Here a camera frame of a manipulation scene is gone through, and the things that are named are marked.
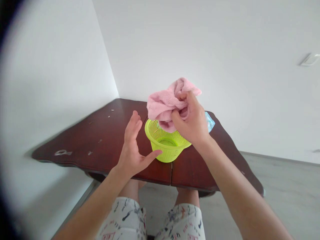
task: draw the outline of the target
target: patterned shorts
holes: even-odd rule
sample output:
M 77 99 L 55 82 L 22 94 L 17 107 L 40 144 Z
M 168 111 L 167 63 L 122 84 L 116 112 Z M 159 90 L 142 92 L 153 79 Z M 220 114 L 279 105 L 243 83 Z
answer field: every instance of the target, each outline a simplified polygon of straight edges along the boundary
M 118 197 L 96 240 L 147 239 L 146 210 L 131 198 Z M 205 239 L 200 208 L 179 204 L 171 209 L 155 240 Z

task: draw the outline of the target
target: green plastic basket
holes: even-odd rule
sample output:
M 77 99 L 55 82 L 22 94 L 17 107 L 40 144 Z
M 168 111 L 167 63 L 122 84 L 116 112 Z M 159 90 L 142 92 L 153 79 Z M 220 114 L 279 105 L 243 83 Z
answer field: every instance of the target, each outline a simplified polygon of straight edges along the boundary
M 152 150 L 162 150 L 157 159 L 160 162 L 169 163 L 174 161 L 183 149 L 191 145 L 178 131 L 168 133 L 158 124 L 158 120 L 147 120 L 144 127 L 146 135 L 151 142 Z

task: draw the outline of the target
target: dark wooden tabletop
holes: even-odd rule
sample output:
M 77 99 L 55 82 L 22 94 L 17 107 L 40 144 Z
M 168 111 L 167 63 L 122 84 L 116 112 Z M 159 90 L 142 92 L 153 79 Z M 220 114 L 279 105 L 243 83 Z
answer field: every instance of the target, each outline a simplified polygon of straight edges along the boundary
M 60 166 L 78 167 L 86 172 L 107 174 L 118 163 L 124 142 L 124 131 L 133 110 L 139 113 L 144 122 L 137 143 L 139 152 L 146 156 L 152 151 L 144 131 L 148 115 L 146 105 L 146 102 L 115 99 L 37 148 L 32 153 L 32 158 Z M 255 189 L 263 194 L 261 183 L 252 173 L 231 137 L 214 114 L 208 113 L 216 123 L 210 135 Z M 66 150 L 69 155 L 56 155 L 59 150 Z M 208 192 L 219 190 L 204 160 L 192 145 L 184 149 L 172 163 L 154 160 L 134 178 Z

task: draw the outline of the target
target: pink towel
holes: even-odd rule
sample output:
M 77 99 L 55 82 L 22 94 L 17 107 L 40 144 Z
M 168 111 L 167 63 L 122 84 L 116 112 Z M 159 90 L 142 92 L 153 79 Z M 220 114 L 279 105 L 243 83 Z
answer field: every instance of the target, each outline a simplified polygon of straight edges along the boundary
M 159 126 L 163 130 L 173 133 L 176 128 L 171 119 L 172 111 L 178 109 L 183 120 L 188 117 L 189 109 L 187 100 L 179 101 L 178 99 L 181 93 L 188 91 L 192 91 L 195 96 L 201 94 L 201 90 L 196 88 L 186 78 L 179 78 L 172 83 L 168 89 L 151 94 L 147 102 L 148 118 L 158 120 Z

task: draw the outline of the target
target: white spot on table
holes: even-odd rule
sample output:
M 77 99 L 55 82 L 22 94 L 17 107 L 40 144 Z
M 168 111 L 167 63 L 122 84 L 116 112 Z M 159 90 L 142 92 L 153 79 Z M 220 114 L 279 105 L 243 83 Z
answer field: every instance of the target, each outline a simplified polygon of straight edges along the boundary
M 55 155 L 55 156 L 60 156 L 60 155 L 64 155 L 64 154 L 70 156 L 70 155 L 72 154 L 72 152 L 67 152 L 67 150 L 61 149 L 61 150 L 59 150 L 59 151 L 56 151 L 56 153 L 55 153 L 54 155 Z

